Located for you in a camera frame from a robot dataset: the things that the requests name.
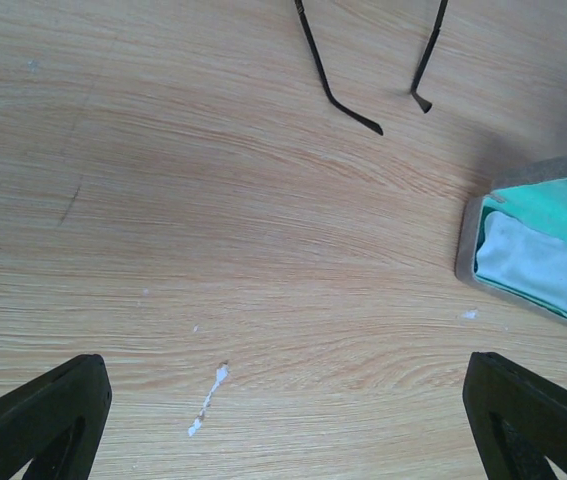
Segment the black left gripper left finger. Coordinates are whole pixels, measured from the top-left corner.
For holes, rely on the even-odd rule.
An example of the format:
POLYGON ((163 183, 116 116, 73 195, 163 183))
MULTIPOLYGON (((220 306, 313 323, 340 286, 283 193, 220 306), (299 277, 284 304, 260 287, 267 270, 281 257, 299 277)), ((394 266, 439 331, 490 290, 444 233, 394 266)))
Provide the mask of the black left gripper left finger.
POLYGON ((0 397, 0 479, 87 479, 111 402, 98 354, 78 355, 0 397))

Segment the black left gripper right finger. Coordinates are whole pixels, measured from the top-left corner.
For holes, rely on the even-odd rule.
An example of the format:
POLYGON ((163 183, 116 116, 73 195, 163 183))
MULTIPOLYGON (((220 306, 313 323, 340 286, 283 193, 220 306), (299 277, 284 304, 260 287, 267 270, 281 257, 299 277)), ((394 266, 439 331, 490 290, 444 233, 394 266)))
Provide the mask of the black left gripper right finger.
POLYGON ((489 479, 567 475, 567 390, 494 352, 474 352, 464 407, 489 479))

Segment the grey sunglasses case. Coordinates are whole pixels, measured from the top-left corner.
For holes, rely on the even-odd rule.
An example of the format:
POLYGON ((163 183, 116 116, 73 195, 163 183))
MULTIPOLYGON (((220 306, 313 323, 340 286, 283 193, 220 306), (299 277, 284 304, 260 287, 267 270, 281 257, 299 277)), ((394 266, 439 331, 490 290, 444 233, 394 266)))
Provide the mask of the grey sunglasses case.
POLYGON ((464 210, 455 263, 455 275, 460 281, 567 321, 567 317, 551 309, 477 278, 476 253, 484 241, 484 220, 493 211, 567 243, 567 156, 511 171, 495 180, 488 194, 471 198, 464 210))

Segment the light blue cleaning cloth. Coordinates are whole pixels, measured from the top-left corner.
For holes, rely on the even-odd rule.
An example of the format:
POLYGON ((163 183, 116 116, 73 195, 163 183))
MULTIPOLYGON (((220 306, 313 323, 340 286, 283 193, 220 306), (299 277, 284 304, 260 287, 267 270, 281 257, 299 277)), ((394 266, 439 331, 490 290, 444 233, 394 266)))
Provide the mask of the light blue cleaning cloth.
POLYGON ((515 218, 486 216, 476 276, 567 317, 567 243, 515 218))

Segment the dark aviator sunglasses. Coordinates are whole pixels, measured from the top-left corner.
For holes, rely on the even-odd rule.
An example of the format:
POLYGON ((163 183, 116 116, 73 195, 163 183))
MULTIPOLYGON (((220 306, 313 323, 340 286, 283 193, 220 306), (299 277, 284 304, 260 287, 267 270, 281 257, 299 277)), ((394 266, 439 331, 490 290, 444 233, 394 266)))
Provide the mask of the dark aviator sunglasses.
MULTIPOLYGON (((421 111, 424 114, 427 114, 431 111, 433 104, 425 99, 424 97, 422 97, 419 93, 419 86, 420 83, 422 81, 423 75, 426 71, 426 68, 429 64, 429 61, 431 59, 432 53, 434 51, 434 48, 436 46, 436 43, 438 41, 439 35, 441 33, 442 30, 442 26, 443 26, 443 21, 444 21, 444 17, 445 17, 445 13, 447 11, 448 8, 448 4, 449 1, 448 0, 441 0, 439 2, 439 6, 438 6, 438 10, 437 10, 437 15, 435 18, 435 22, 434 25, 432 27, 432 31, 431 34, 429 36, 428 42, 426 47, 424 48, 423 54, 421 56, 421 59, 418 63, 418 66, 416 68, 416 71, 414 73, 411 85, 410 85, 410 89, 409 89, 409 94, 410 96, 413 98, 413 100, 417 103, 417 105, 419 106, 419 108, 421 109, 421 111)), ((338 109, 339 111, 341 111, 342 113, 344 113, 345 115, 347 115, 348 117, 352 118, 353 120, 357 121, 358 123, 362 124, 363 126, 365 126, 366 128, 370 129, 371 131, 375 132, 376 134, 383 136, 384 135, 384 131, 383 128, 381 127, 381 125, 378 122, 375 122, 361 114, 359 114, 358 112, 355 112, 354 110, 348 108, 347 106, 345 106, 344 104, 342 104, 341 102, 339 102, 336 97, 334 96, 334 94, 332 93, 332 90, 330 88, 329 85, 329 81, 320 57, 320 52, 318 50, 316 41, 314 39, 312 30, 311 30, 311 26, 309 24, 309 21, 307 19, 307 15, 305 13, 305 6, 302 0, 295 0, 294 1, 294 5, 295 5, 295 9, 297 11, 297 15, 299 17, 299 21, 302 27, 302 30, 304 32, 308 47, 310 49, 318 76, 319 76, 319 80, 320 83, 322 85, 323 91, 327 97, 327 100, 330 102, 330 104, 332 106, 334 106, 336 109, 338 109)))

